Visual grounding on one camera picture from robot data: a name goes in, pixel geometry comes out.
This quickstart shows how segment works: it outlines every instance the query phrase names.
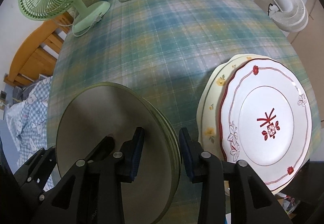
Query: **bedding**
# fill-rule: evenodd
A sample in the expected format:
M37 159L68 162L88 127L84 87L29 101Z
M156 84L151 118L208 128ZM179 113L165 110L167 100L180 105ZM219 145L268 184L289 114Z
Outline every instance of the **bedding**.
M13 104L20 103L20 102L22 102L24 100L27 100L29 94L35 88L36 84L39 81L42 81L42 80L44 80L46 78L48 78L48 76L40 74L39 78L36 81L29 84L28 86L23 86L23 87L16 86L16 87L14 87L13 92L12 92L12 102L13 102Z
M47 149L46 121L51 81L52 77L48 77L37 82L26 100L14 104L5 113L9 132L20 153L18 168L39 149ZM50 177L44 190L52 187L53 181Z

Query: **screw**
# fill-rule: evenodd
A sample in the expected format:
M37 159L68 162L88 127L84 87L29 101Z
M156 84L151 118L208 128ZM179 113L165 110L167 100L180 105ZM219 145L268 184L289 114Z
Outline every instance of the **screw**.
M212 154L210 152L207 152L207 151L202 152L200 155L203 158L210 158L212 156Z
M83 159L80 159L76 162L77 166L84 166L85 165L85 161Z
M112 155L114 158L121 158L123 156L123 153L120 151L114 152Z
M239 163L240 166L243 166L243 167L247 166L247 162L245 160L239 160L238 163Z

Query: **table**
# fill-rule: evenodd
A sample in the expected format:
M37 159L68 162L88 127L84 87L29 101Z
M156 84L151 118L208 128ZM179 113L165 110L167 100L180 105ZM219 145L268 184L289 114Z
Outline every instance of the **table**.
M123 84L147 99L176 131L197 139L196 110L211 73L235 54L267 55L288 67L307 93L312 144L320 142L319 112L307 74L292 46L251 0L107 0L110 10L80 38L69 33L56 63L47 121L55 144L62 113L86 87ZM173 203L160 223L197 223L201 185L181 173Z

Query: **fan base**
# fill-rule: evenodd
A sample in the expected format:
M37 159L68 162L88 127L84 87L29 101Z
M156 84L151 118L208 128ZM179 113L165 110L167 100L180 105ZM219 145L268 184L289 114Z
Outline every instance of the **fan base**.
M100 17L102 17L108 11L109 8L110 3L106 1L99 1L87 7L87 15L85 17L81 17L81 15L78 15L77 18L74 20L74 33L78 33L90 27L93 24L93 22L96 21L97 17L99 15Z

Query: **plate rim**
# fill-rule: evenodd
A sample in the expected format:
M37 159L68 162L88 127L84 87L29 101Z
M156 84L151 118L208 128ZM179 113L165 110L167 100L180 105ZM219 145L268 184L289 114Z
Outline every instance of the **plate rim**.
M99 82L99 83L95 83L93 85L90 85L90 86L88 86L88 87L80 90L72 98L72 100L69 102L69 104L64 109L64 112L63 112L62 116L60 117L59 126L58 126L57 132L56 132L56 140L55 140L55 147L56 148L57 148L57 139L58 139L57 135L58 135L58 132L59 132L59 127L61 125L62 118L63 118L64 114L66 113L67 108L72 104L72 102L78 96L80 96L85 91L90 90L90 89L93 89L93 88L96 88L96 87L105 87L105 86L116 87L118 89L125 90L126 92L128 92L129 94L131 94L133 97L135 97L137 100L139 100L140 103L149 111L149 113L151 114L151 116L153 117L153 119L155 120L155 122L158 124L158 127L160 127L159 126L159 121L157 120L157 118L155 117L155 115L152 113L152 110L149 108L149 105L146 103L148 101L146 99L144 99L142 96L138 95L137 93L135 93L133 90L131 90L127 86L124 86L124 85L119 84L119 83L115 83L115 82ZM171 185L170 185L170 192L169 192L168 200L167 200L167 202L166 202L166 204L165 204L162 212L158 215L158 217L151 224L158 223L164 217L164 215L166 214L166 212L169 210L169 208L170 208L170 206L172 204L173 198L174 198L174 196L175 196L175 194L177 192L177 189L179 187L179 182L180 182L181 165L178 165L179 170L175 170L175 171L172 170L172 159L171 159L171 152L172 152L172 150L170 150L168 148L167 143L166 143L166 146L167 146L167 150L168 150L169 157L170 157L170 167L171 167ZM61 175L61 172L60 172L58 163L57 163L57 168L58 168L59 175L62 178L63 176Z
M227 161L227 155L226 155L226 153L225 153L225 151L224 151L224 148L223 148L223 127L222 127L222 122L221 122L221 111L222 111L222 107L223 107L223 103L224 103L224 101L225 101L225 98L226 98L226 96L227 96L227 93L228 93L228 87L229 87L229 84L231 83L231 81L235 78L235 76L236 76L236 73L240 70L240 69L242 69L242 68L244 68L249 62L251 62L251 61L255 61L255 60L271 60L271 61L273 61L273 62L276 62L276 63L279 63L280 65L282 65L285 69L288 69L286 66L284 66L281 62L278 62L278 61L275 61L275 60L273 60L273 59L265 59L265 58L255 58L255 59L251 59L251 60L249 60L249 61L247 61L247 62L245 62L244 64L242 64L242 66L240 66L240 67L238 67L236 70L235 70L235 72L233 73L233 75L232 75L232 77L228 80L228 82L227 82L227 84L226 84L226 88L225 88L225 90L224 90L224 94L223 94L223 96L222 96L222 100L221 100L221 103L220 103L220 108L219 108L219 110L218 110L218 123L219 123L219 142L220 142L220 148L221 148L221 151L222 151L222 154L223 154L223 156L224 156L224 160L225 161ZM311 141L311 128L312 128L312 118L310 117L310 126L309 126L309 128L310 128L310 135L309 135L309 144L308 144L308 147L307 147L307 151L308 151L308 149L309 149L309 147L310 147L310 141ZM307 151L306 151L306 149L305 149L305 147L306 146L304 146L304 150L303 150L303 152L302 152L302 154L301 154L301 156L300 156L300 158L298 159L298 161L296 162L296 163L298 163L299 161L300 161L300 159L301 158L303 158L303 159L305 159L305 157L306 157L306 155L307 155ZM276 187L275 189L273 189L273 190L271 190L270 189L270 191L274 191L274 190L278 190L278 189L280 189L281 187L283 187L283 186L285 186L285 185L287 185L293 178L294 178L294 176L297 174L297 172L299 171L299 169L301 168L303 166L303 163L298 167L298 169L297 170L295 170L295 174L286 182L286 183L284 183L284 184L282 184L282 185L280 185L280 186L278 186L278 187Z
M228 65L229 63L231 63L234 60L237 60L237 59L240 59L241 57L249 56L249 55L258 55L258 54L253 54L253 53L236 54L233 57L231 57L227 62L221 63L220 65L215 67L215 69L213 70L213 72L209 76L208 81L207 81L207 83L205 85L205 88L204 88L204 90L203 90L203 92L202 92L202 94L200 96L198 106L197 106L197 111L196 111L196 123L197 123L197 127L198 127L198 142L200 144L202 144L202 142L203 142L202 120L203 120L204 107L205 107L207 95L208 95L208 93L210 91L211 86L213 85L213 82L215 81L218 74L224 69L224 67L226 65ZM201 114L199 114L200 117L198 117L198 110L201 110Z

